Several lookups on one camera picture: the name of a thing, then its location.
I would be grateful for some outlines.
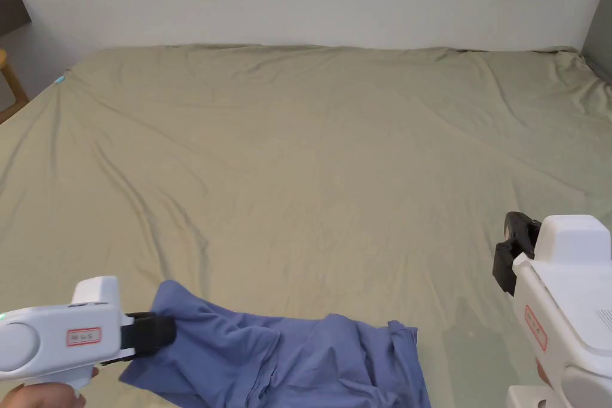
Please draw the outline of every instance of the wooden chair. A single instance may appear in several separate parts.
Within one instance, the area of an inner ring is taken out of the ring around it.
[[[8,87],[10,87],[10,91],[15,95],[15,104],[8,107],[6,110],[0,111],[0,124],[4,121],[8,120],[15,113],[21,110],[25,104],[30,102],[27,97],[25,91],[23,91],[23,86],[17,79],[17,75],[13,72],[13,69],[8,65],[8,60],[6,56],[6,51],[0,49],[0,72],[4,76],[6,83],[8,83]]]

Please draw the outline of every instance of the blue cloth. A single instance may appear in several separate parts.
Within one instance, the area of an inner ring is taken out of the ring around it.
[[[162,283],[152,310],[175,317],[175,342],[132,361],[121,381],[186,408],[431,408],[417,330],[228,311]]]

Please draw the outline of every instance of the bed sheet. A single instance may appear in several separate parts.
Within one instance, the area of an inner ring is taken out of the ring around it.
[[[433,406],[537,382],[491,276],[509,210],[612,226],[612,91],[571,50],[105,50],[0,126],[0,310],[117,275],[419,328]],[[88,406],[163,406],[105,367]],[[2,390],[12,385],[3,384]]]

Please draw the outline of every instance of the human hand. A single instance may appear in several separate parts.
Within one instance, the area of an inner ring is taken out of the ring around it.
[[[98,373],[94,368],[92,378]],[[82,395],[76,398],[74,389],[67,384],[21,384],[6,394],[0,408],[82,408],[85,402]]]

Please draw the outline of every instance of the white robotic arm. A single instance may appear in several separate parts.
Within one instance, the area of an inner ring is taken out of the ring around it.
[[[493,274],[513,295],[518,323],[551,384],[511,386],[508,408],[612,407],[610,232],[589,215],[549,216],[540,228],[511,212],[506,237]]]
[[[0,314],[0,381],[61,382],[78,392],[96,363],[151,355],[172,343],[172,317],[124,314],[116,277],[76,285],[72,303]]]

